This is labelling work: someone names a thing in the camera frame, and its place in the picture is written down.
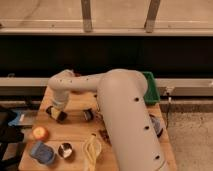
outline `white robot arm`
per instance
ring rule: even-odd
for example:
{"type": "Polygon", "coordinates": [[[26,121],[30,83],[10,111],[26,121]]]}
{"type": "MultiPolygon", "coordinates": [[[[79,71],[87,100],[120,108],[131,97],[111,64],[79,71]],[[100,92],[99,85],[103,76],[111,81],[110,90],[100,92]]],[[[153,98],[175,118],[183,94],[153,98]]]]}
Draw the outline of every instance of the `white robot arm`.
{"type": "Polygon", "coordinates": [[[54,107],[63,110],[69,91],[97,91],[98,104],[121,171],[168,171],[143,96],[147,81],[138,71],[115,69],[73,77],[69,70],[53,76],[54,107]]]}

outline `cable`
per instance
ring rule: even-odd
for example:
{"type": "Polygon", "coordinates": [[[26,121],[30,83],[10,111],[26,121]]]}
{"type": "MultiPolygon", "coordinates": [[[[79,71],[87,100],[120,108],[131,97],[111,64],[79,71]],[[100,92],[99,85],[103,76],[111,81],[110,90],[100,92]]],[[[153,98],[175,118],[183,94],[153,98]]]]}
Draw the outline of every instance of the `cable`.
{"type": "Polygon", "coordinates": [[[170,96],[169,93],[167,93],[167,97],[168,97],[168,108],[166,112],[166,129],[169,127],[169,113],[170,113],[171,102],[172,102],[172,97],[170,96]]]}

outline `dark background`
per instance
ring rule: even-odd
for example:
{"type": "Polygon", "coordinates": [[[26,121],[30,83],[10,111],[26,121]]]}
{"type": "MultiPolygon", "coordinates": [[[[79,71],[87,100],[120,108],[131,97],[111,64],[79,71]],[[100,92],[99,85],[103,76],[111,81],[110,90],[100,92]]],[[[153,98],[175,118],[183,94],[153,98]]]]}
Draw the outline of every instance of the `dark background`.
{"type": "Polygon", "coordinates": [[[49,77],[113,68],[161,78],[213,77],[211,37],[0,36],[0,76],[49,77]]]}

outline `wooden table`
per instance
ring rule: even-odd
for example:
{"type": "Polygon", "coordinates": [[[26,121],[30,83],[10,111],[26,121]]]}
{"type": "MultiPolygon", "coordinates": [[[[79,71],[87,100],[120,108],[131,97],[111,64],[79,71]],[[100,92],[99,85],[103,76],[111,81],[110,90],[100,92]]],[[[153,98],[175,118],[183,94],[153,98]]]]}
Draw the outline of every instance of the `wooden table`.
{"type": "MultiPolygon", "coordinates": [[[[97,161],[97,171],[118,171],[116,158],[114,156],[111,146],[106,144],[100,137],[98,130],[103,129],[103,125],[97,119],[86,122],[82,113],[82,109],[93,108],[97,109],[97,102],[94,94],[86,92],[83,94],[71,94],[70,100],[65,108],[68,118],[63,124],[58,124],[51,119],[45,110],[51,105],[52,92],[47,88],[43,101],[41,103],[38,115],[36,117],[35,126],[45,126],[49,132],[50,137],[46,144],[57,149],[61,143],[70,142],[75,150],[74,155],[69,160],[64,160],[59,156],[56,157],[55,162],[51,166],[39,164],[36,160],[29,156],[29,151],[34,143],[32,136],[29,136],[26,148],[23,153],[22,160],[19,165],[20,171],[83,171],[84,157],[82,152],[82,144],[88,139],[91,133],[96,133],[102,143],[103,150],[97,161]]],[[[148,106],[148,111],[157,116],[162,124],[165,126],[159,104],[148,106]]],[[[166,160],[171,171],[176,171],[175,158],[172,152],[172,147],[169,142],[169,137],[166,129],[159,139],[162,149],[165,153],[166,160]]]]}

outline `green container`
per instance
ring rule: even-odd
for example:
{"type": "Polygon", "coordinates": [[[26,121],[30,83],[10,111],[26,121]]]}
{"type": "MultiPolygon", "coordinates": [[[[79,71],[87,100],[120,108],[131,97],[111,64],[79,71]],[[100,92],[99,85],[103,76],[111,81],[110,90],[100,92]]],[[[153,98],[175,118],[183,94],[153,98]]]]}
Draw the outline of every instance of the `green container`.
{"type": "Polygon", "coordinates": [[[152,72],[142,72],[148,82],[148,90],[144,96],[146,105],[154,105],[160,101],[160,95],[155,84],[152,72]]]}

